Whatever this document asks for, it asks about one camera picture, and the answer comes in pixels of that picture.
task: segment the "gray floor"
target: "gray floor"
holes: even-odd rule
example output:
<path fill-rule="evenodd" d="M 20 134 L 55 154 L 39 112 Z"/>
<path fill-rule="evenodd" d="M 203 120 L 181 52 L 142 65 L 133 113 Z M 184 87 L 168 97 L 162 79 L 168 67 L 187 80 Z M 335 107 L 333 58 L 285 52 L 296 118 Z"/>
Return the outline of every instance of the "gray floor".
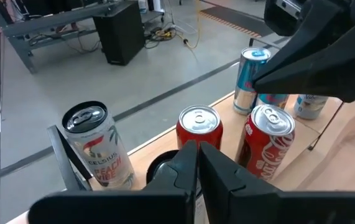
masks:
<path fill-rule="evenodd" d="M 193 2 L 174 1 L 175 18 L 196 27 Z M 201 3 L 201 7 L 211 7 Z M 263 2 L 231 0 L 227 7 L 260 15 Z M 177 22 L 187 32 L 184 23 Z M 81 22 L 84 28 L 90 21 Z M 190 42 L 195 35 L 185 34 Z M 267 40 L 280 39 L 276 35 Z M 81 38 L 87 49 L 97 34 Z M 201 20 L 201 41 L 190 51 L 178 38 L 143 49 L 126 67 L 106 63 L 100 51 L 81 55 L 61 43 L 34 51 L 39 73 L 31 75 L 7 41 L 4 43 L 1 113 L 1 167 L 15 164 L 50 146 L 46 128 L 57 124 L 71 106 L 87 100 L 102 101 L 119 114 L 181 84 L 226 65 L 248 45 L 248 35 L 209 19 Z M 78 48 L 78 42 L 69 45 Z M 180 91 L 117 123 L 129 151 L 175 124 L 179 112 L 192 104 L 208 105 L 234 90 L 237 65 Z M 54 156 L 37 161 L 1 178 L 0 223 L 29 209 L 39 198 L 64 189 Z"/>

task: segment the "aluminum can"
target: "aluminum can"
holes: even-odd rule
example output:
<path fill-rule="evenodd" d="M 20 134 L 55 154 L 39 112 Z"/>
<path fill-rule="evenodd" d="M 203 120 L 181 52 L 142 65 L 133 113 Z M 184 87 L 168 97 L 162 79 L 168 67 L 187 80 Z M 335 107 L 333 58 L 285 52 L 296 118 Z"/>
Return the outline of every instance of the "aluminum can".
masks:
<path fill-rule="evenodd" d="M 165 152 L 160 156 L 158 156 L 157 158 L 155 158 L 154 161 L 152 161 L 147 171 L 147 177 L 146 177 L 147 184 L 151 182 L 151 180 L 156 178 L 157 174 L 160 174 L 162 172 L 162 166 L 164 166 L 166 162 L 171 161 L 176 156 L 177 152 L 178 150 Z M 205 224 L 205 215 L 206 215 L 205 200 L 202 194 L 201 182 L 198 179 L 196 182 L 194 224 Z"/>
<path fill-rule="evenodd" d="M 313 120 L 320 115 L 327 100 L 327 96 L 298 95 L 293 108 L 299 118 Z"/>
<path fill-rule="evenodd" d="M 236 162 L 263 180 L 271 180 L 295 139 L 295 120 L 274 105 L 256 106 L 247 117 Z"/>
<path fill-rule="evenodd" d="M 107 189 L 131 189 L 134 170 L 107 107 L 97 101 L 68 110 L 62 125 L 68 142 Z"/>
<path fill-rule="evenodd" d="M 288 94 L 259 94 L 257 105 L 270 104 L 285 109 L 288 98 Z"/>
<path fill-rule="evenodd" d="M 223 124 L 219 114 L 211 107 L 193 105 L 185 108 L 176 124 L 177 146 L 179 149 L 188 140 L 196 140 L 198 147 L 206 141 L 220 150 Z"/>
<path fill-rule="evenodd" d="M 252 87 L 252 78 L 270 57 L 271 52 L 262 47 L 248 47 L 242 50 L 233 104 L 237 113 L 248 115 L 255 107 L 257 95 Z"/>

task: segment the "wooden table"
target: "wooden table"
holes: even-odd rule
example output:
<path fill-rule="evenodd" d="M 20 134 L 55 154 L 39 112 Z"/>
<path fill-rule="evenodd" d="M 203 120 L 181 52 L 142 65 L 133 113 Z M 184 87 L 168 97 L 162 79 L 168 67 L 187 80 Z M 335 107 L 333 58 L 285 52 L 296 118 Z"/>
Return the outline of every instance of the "wooden table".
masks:
<path fill-rule="evenodd" d="M 306 121 L 294 116 L 293 106 L 296 98 L 296 95 L 291 95 L 286 107 L 286 110 L 293 115 L 296 121 L 296 139 L 271 183 L 282 190 L 344 190 L 345 187 L 351 190 L 355 189 L 355 184 L 352 182 L 355 179 L 355 167 L 354 170 L 349 170 L 350 175 L 345 173 L 344 181 L 342 181 L 341 175 L 336 175 L 336 173 L 340 174 L 339 168 L 341 166 L 350 164 L 351 159 L 355 158 L 354 146 L 349 145 L 351 141 L 355 140 L 355 102 L 342 106 L 321 136 L 318 144 L 312 151 L 309 151 L 307 147 L 320 136 L 341 101 L 330 98 L 317 120 Z M 224 125 L 221 151 L 234 159 L 246 117 L 235 113 L 232 105 L 233 93 L 230 93 L 213 103 L 212 107 L 219 113 Z M 132 150 L 130 160 L 137 176 L 134 189 L 141 189 L 145 186 L 147 168 L 158 155 L 176 148 L 175 127 L 171 127 Z M 344 155 L 339 155 L 336 160 L 340 149 L 343 150 Z M 93 189 L 102 190 L 94 179 L 91 179 L 90 183 Z M 25 217 L 26 213 L 10 223 L 26 223 Z"/>

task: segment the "black speaker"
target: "black speaker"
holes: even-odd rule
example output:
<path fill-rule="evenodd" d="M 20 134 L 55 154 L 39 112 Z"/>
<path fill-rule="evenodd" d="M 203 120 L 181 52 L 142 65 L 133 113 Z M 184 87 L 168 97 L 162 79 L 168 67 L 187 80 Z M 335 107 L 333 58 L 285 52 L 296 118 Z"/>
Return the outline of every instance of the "black speaker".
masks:
<path fill-rule="evenodd" d="M 137 1 L 123 1 L 107 16 L 93 17 L 107 62 L 127 65 L 144 47 L 144 28 Z"/>

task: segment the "celsius can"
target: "celsius can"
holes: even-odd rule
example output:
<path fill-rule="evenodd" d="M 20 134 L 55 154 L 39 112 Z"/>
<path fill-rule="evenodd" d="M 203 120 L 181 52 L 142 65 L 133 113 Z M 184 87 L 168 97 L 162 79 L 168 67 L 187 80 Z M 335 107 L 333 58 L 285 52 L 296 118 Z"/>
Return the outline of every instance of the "celsius can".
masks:
<path fill-rule="evenodd" d="M 327 96 L 299 95 L 294 106 L 295 114 L 303 119 L 316 119 L 327 100 Z"/>
<path fill-rule="evenodd" d="M 270 57 L 271 52 L 261 47 L 248 47 L 242 50 L 233 107 L 237 113 L 248 115 L 256 105 L 257 95 L 252 87 L 252 78 Z"/>
<path fill-rule="evenodd" d="M 68 141 L 103 187 L 118 190 L 132 187 L 132 164 L 104 104 L 80 103 L 65 113 L 62 125 Z"/>
<path fill-rule="evenodd" d="M 274 105 L 256 106 L 247 117 L 236 162 L 263 180 L 270 180 L 295 139 L 295 121 Z"/>
<path fill-rule="evenodd" d="M 258 105 L 270 104 L 285 109 L 288 101 L 288 94 L 259 94 L 257 99 Z"/>
<path fill-rule="evenodd" d="M 172 150 L 165 152 L 158 156 L 157 158 L 152 161 L 151 165 L 147 171 L 146 181 L 147 184 L 156 178 L 157 174 L 162 172 L 162 168 L 166 162 L 171 161 L 175 155 L 177 154 L 178 150 Z M 202 194 L 201 183 L 198 179 L 196 182 L 196 201 L 195 201 L 195 221 L 194 224 L 205 224 L 205 200 Z"/>
<path fill-rule="evenodd" d="M 209 106 L 193 105 L 185 108 L 176 124 L 177 145 L 181 149 L 188 140 L 206 141 L 220 150 L 223 124 L 219 114 Z"/>

